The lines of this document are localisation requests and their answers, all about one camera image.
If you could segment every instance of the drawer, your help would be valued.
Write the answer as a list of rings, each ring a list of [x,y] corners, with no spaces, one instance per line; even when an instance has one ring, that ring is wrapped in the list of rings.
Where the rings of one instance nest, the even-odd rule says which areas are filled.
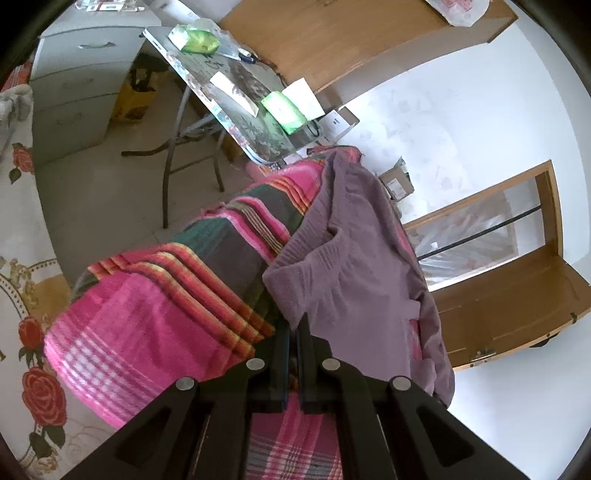
[[[142,28],[85,28],[44,37],[31,80],[84,65],[132,62],[144,42],[142,32]]]
[[[31,81],[35,110],[84,98],[119,93],[131,63],[118,61],[52,73]]]
[[[100,143],[117,95],[79,100],[33,113],[35,166]]]

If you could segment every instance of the green package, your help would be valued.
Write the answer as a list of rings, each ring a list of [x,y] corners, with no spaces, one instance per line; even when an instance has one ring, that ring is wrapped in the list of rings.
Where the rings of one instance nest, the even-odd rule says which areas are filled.
[[[172,43],[185,53],[213,55],[220,46],[219,39],[207,30],[199,30],[191,25],[177,25],[168,34]]]
[[[271,92],[261,103],[288,135],[308,123],[308,119],[298,107],[281,92]]]

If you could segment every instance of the metal bolt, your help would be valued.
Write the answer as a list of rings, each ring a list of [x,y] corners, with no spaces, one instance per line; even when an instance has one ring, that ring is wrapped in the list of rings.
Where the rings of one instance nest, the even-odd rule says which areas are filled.
[[[396,390],[405,391],[411,386],[410,380],[406,377],[396,377],[392,380],[392,386]]]
[[[246,367],[249,370],[260,370],[264,368],[265,361],[262,358],[251,358],[248,362],[246,362]]]
[[[195,386],[195,380],[191,377],[183,377],[179,378],[174,385],[181,391],[191,390]]]
[[[340,368],[340,362],[336,358],[327,358],[322,362],[322,368],[333,372]]]

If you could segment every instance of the purple clothing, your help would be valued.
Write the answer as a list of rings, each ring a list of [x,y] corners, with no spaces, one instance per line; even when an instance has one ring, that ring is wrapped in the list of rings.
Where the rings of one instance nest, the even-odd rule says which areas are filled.
[[[382,380],[405,375],[451,403],[437,307],[383,187],[360,164],[327,159],[320,193],[263,282],[292,328],[308,314],[335,358]]]

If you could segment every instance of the white wall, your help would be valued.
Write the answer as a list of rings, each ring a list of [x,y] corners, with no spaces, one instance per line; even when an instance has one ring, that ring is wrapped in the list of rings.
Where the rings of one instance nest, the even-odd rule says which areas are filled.
[[[399,156],[415,193],[403,220],[552,159],[563,210],[564,257],[589,253],[585,172],[569,115],[544,63],[521,30],[394,77],[348,103],[361,120],[341,142],[381,173]]]
[[[591,98],[529,18],[349,107],[361,123],[343,142],[366,154],[368,168],[379,173],[406,159],[416,188],[411,217],[552,159],[564,256],[591,280]],[[591,427],[589,345],[591,317],[542,349],[458,372],[451,411],[532,480],[556,480]]]

